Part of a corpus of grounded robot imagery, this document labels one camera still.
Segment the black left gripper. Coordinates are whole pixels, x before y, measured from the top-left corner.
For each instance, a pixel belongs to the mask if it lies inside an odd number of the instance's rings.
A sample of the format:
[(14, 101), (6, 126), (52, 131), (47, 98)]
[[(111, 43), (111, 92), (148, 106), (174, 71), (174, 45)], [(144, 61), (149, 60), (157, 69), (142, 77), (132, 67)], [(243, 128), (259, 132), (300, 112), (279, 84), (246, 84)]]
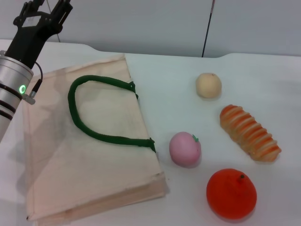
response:
[[(17, 33), (13, 38), (5, 56), (15, 59), (32, 69), (38, 59), (45, 42), (63, 29), (63, 23), (73, 6), (70, 0), (59, 0), (51, 14), (37, 12), (44, 0), (25, 2), (20, 15), (13, 22)], [(35, 26), (24, 26), (29, 17), (38, 17)]]

